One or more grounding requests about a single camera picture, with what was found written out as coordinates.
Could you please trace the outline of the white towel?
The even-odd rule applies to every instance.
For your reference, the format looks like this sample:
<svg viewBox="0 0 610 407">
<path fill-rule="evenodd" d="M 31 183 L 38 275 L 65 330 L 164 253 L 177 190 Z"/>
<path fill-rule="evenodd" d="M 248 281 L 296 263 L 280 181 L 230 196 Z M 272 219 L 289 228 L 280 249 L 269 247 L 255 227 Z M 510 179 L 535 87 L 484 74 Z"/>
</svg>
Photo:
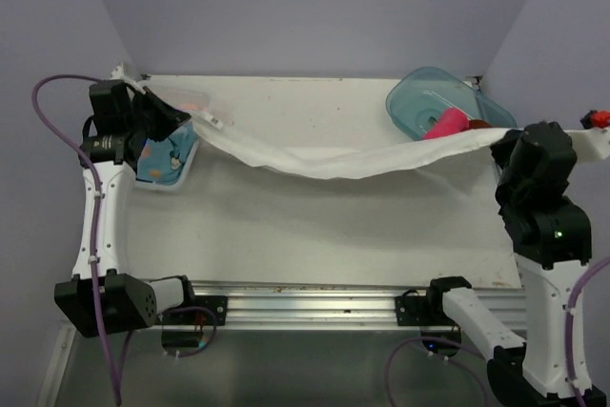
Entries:
<svg viewBox="0 0 610 407">
<path fill-rule="evenodd" d="M 381 108 L 388 80 L 156 76 L 135 83 L 198 90 L 211 97 L 189 112 L 197 135 L 252 168 L 312 179 L 360 179 L 409 171 L 483 150 L 507 130 L 491 128 L 413 141 Z"/>
</svg>

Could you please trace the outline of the pink rolled towel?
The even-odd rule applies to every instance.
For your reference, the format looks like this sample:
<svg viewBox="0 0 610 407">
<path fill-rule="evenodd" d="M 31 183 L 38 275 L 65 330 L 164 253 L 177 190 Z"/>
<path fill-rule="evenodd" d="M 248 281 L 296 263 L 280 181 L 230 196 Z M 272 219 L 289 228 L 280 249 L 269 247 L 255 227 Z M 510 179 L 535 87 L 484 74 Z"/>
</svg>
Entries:
<svg viewBox="0 0 610 407">
<path fill-rule="evenodd" d="M 468 127 L 469 118 L 466 113 L 460 109 L 449 108 L 441 114 L 437 123 L 423 135 L 422 139 L 431 140 L 461 133 Z"/>
</svg>

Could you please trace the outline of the light blue patterned cloth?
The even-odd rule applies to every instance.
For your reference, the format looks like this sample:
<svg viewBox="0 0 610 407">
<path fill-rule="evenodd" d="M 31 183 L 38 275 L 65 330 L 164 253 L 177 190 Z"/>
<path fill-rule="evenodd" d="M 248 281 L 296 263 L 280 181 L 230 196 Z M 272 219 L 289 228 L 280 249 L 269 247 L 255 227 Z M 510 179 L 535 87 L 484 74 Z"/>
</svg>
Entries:
<svg viewBox="0 0 610 407">
<path fill-rule="evenodd" d="M 178 128 L 165 140 L 149 139 L 137 163 L 137 180 L 163 186 L 175 184 L 196 139 L 191 123 Z"/>
</svg>

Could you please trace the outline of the teal transparent plastic bin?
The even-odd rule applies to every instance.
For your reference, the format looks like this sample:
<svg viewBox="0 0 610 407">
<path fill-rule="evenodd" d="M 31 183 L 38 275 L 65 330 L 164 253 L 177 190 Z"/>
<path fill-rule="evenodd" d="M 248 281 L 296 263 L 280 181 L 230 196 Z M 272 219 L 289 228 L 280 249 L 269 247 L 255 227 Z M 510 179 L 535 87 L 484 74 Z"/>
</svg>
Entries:
<svg viewBox="0 0 610 407">
<path fill-rule="evenodd" d="M 386 112 L 412 140 L 421 140 L 447 109 L 459 109 L 469 120 L 496 128 L 514 128 L 511 113 L 447 71 L 423 67 L 410 72 L 389 92 Z"/>
</svg>

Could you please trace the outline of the brown rolled towel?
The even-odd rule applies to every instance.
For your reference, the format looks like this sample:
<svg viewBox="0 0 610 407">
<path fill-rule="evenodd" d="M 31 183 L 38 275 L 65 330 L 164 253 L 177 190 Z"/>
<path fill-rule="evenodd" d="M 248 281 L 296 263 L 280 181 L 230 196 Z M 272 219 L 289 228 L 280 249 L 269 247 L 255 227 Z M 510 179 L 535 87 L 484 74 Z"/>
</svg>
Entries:
<svg viewBox="0 0 610 407">
<path fill-rule="evenodd" d="M 481 119 L 472 119 L 468 122 L 468 130 L 491 129 L 492 125 Z"/>
</svg>

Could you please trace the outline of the aluminium mounting rail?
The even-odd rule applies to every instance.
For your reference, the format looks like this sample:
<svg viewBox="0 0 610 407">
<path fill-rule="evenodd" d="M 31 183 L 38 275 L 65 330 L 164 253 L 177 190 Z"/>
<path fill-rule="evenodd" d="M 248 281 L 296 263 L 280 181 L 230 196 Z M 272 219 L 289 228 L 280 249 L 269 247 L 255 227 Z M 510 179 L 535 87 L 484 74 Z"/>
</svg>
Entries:
<svg viewBox="0 0 610 407">
<path fill-rule="evenodd" d="M 197 295 L 228 298 L 226 327 L 261 331 L 393 331 L 405 287 L 194 284 Z"/>
</svg>

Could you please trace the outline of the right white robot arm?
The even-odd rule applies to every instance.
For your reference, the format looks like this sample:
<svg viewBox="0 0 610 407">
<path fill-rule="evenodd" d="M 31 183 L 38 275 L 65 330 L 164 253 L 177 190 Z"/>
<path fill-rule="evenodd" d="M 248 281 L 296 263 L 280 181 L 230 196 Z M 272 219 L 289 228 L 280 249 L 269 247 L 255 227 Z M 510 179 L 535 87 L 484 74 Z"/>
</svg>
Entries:
<svg viewBox="0 0 610 407">
<path fill-rule="evenodd" d="M 502 405 L 605 406 L 584 354 L 591 223 L 564 194 L 578 158 L 573 140 L 558 123 L 539 122 L 508 132 L 492 156 L 501 169 L 499 214 L 525 292 L 526 336 L 502 324 L 461 276 L 432 280 L 424 311 L 435 323 L 451 319 L 470 337 Z"/>
</svg>

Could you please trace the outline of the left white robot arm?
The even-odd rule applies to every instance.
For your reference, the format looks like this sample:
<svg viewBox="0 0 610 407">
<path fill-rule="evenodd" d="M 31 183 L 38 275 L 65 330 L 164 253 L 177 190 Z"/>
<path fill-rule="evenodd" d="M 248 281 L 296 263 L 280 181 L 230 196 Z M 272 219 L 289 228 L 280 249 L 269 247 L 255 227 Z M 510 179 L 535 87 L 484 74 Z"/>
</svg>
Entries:
<svg viewBox="0 0 610 407">
<path fill-rule="evenodd" d="M 127 204 L 147 141 L 163 141 L 190 116 L 150 89 L 122 80 L 89 88 L 92 115 L 79 160 L 86 189 L 81 248 L 71 279 L 54 287 L 54 301 L 85 338 L 152 327 L 166 313 L 192 321 L 198 301 L 185 275 L 144 281 L 131 275 L 127 255 Z"/>
</svg>

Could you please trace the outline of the white plastic laundry basket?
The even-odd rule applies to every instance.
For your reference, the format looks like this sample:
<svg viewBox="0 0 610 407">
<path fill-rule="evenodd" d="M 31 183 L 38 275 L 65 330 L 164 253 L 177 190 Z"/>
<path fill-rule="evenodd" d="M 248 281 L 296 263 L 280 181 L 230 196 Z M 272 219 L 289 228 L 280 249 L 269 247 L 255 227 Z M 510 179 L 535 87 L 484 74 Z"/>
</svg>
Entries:
<svg viewBox="0 0 610 407">
<path fill-rule="evenodd" d="M 183 112 L 203 112 L 211 106 L 211 97 L 203 91 L 154 83 L 147 87 Z M 138 160 L 135 188 L 177 193 L 186 181 L 198 147 L 199 136 L 191 121 L 163 141 L 149 139 Z"/>
</svg>

